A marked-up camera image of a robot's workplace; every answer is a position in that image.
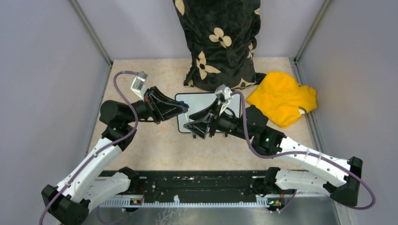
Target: yellow towel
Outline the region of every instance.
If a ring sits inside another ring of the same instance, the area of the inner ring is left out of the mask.
[[[286,128],[302,114],[316,109],[316,91],[300,86],[293,77],[282,72],[269,72],[247,98],[276,125]]]

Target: black fabric with flowers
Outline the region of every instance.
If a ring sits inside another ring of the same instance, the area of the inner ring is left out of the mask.
[[[173,1],[192,55],[185,87],[237,90],[261,82],[265,74],[253,66],[260,0]]]

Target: gray wall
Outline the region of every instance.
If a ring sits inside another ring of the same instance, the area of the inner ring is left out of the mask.
[[[300,62],[318,91],[315,116],[326,151],[364,160],[376,206],[358,223],[397,224],[398,1],[337,0]],[[364,188],[360,205],[370,202]]]
[[[189,58],[172,0],[79,0],[114,59]],[[296,56],[324,0],[263,0],[256,56]]]
[[[0,1],[0,224],[37,224],[41,189],[83,159],[106,80],[68,1]]]

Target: gray floor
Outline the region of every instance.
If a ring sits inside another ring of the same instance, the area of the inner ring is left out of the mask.
[[[120,209],[101,209],[101,218],[114,221]],[[84,225],[100,225],[96,210]],[[296,197],[281,214],[249,208],[139,209],[120,225],[338,225],[333,202],[327,197]]]

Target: yellow garment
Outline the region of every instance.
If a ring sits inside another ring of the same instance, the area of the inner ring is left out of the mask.
[[[316,91],[300,86],[293,77],[282,72],[269,72],[247,98],[276,125],[286,128],[302,114],[316,109]]]

